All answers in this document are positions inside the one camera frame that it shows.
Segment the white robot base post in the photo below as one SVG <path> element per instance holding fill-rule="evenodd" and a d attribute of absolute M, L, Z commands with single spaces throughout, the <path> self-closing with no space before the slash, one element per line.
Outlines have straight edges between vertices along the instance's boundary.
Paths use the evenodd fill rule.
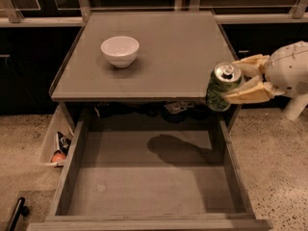
<path fill-rule="evenodd" d="M 292 98 L 283 110 L 283 115 L 290 121 L 295 121 L 308 105 L 308 94 Z"/>

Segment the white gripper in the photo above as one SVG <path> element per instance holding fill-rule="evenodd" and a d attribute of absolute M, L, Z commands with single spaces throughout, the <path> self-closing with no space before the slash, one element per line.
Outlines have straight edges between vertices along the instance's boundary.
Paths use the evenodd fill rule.
<path fill-rule="evenodd" d="M 250 77 L 222 98 L 231 104 L 267 102 L 275 96 L 298 97 L 308 93 L 308 42 L 298 41 L 273 54 L 257 54 L 233 62 L 243 76 Z M 267 82 L 261 77 L 265 73 Z"/>

